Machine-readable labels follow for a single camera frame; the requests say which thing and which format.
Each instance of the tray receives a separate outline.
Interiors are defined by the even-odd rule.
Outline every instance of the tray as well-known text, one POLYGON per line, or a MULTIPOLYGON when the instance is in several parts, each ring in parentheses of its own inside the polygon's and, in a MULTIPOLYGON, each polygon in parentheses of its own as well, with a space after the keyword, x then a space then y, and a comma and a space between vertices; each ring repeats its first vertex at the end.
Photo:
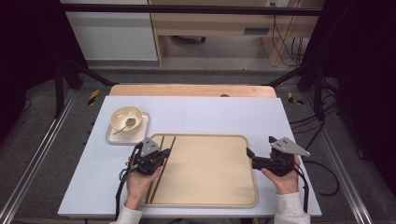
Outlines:
POLYGON ((117 130, 113 129, 110 124, 108 124, 108 129, 106 133, 106 139, 111 144, 118 145, 133 145, 141 142, 146 138, 146 132, 149 126, 149 113, 143 112, 142 126, 137 133, 131 133, 129 131, 115 133, 117 130))
POLYGON ((248 140, 242 135, 154 134, 171 155, 143 203, 145 206, 251 207, 257 186, 248 140))

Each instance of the sleeve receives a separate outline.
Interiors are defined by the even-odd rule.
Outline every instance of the sleeve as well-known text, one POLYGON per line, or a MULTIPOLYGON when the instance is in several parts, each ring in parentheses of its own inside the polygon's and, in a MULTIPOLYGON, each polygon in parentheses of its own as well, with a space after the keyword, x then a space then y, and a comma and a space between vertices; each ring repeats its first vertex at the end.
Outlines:
POLYGON ((123 206, 120 211, 119 218, 117 218, 117 221, 111 222, 110 224, 137 224, 139 223, 142 215, 142 211, 132 210, 123 206))
POLYGON ((300 192, 277 195, 278 206, 275 214, 275 224, 306 224, 311 216, 304 212, 301 205, 300 192))

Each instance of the hand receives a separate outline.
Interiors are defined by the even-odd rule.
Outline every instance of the hand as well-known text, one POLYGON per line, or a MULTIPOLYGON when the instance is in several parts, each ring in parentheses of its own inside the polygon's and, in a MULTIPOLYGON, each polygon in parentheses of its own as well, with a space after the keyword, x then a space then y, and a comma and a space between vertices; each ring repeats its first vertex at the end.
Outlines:
MULTIPOLYGON (((294 167, 299 169, 300 160, 297 155, 294 155, 296 165, 294 167)), ((275 187, 278 194, 290 194, 298 192, 298 179, 299 176, 295 171, 291 171, 284 176, 274 175, 271 171, 262 168, 262 173, 270 179, 275 187)))
POLYGON ((149 186, 160 175, 161 168, 158 168, 152 175, 141 175, 138 172, 131 172, 127 179, 128 198, 125 207, 136 210, 142 198, 149 190, 149 186))

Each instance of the white bowl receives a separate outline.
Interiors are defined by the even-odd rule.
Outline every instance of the white bowl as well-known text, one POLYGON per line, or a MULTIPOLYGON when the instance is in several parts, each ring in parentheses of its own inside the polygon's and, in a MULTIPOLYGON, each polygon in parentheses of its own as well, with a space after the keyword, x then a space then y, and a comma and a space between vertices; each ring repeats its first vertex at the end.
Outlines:
POLYGON ((110 119, 110 125, 113 129, 119 131, 124 128, 123 132, 137 133, 143 120, 143 112, 136 106, 127 105, 118 108, 113 112, 110 119), (127 119, 135 119, 136 123, 125 127, 127 119))

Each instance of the aluminum rail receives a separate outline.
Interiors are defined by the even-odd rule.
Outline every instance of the aluminum rail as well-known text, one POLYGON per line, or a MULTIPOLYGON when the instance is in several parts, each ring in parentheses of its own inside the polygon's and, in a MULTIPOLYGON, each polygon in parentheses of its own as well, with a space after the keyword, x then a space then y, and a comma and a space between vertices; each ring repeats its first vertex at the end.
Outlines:
POLYGON ((123 13, 191 13, 191 14, 238 14, 282 16, 326 16, 337 14, 322 8, 300 7, 226 7, 226 6, 180 6, 180 5, 108 5, 108 4, 60 4, 40 5, 40 9, 63 9, 69 12, 123 12, 123 13))
POLYGON ((0 223, 1 224, 9 224, 14 218, 21 202, 26 195, 29 187, 32 185, 33 180, 35 179, 35 175, 37 174, 43 160, 45 159, 48 151, 50 150, 50 146, 52 145, 53 140, 55 139, 57 133, 61 129, 62 124, 66 118, 67 113, 70 111, 70 108, 75 100, 75 96, 78 94, 77 90, 70 90, 67 94, 67 98, 64 102, 65 108, 51 124, 49 130, 47 131, 43 141, 38 147, 35 155, 30 161, 28 167, 26 168, 20 182, 17 187, 12 192, 11 196, 8 198, 7 203, 4 205, 3 209, 0 213, 0 223))
MULTIPOLYGON (((308 94, 303 94, 304 101, 309 102, 307 104, 308 110, 311 114, 315 114, 311 103, 313 102, 312 98, 308 94)), ((323 140, 323 144, 325 145, 326 154, 329 158, 330 163, 332 164, 332 168, 334 172, 337 174, 342 190, 346 195, 346 199, 349 202, 349 205, 352 209, 353 214, 355 215, 356 220, 359 224, 372 224, 374 223, 370 217, 369 212, 367 211, 366 206, 364 205, 361 196, 358 193, 358 190, 355 187, 350 175, 347 172, 346 167, 342 163, 338 153, 332 144, 332 140, 326 129, 323 128, 320 133, 321 139, 323 140)))

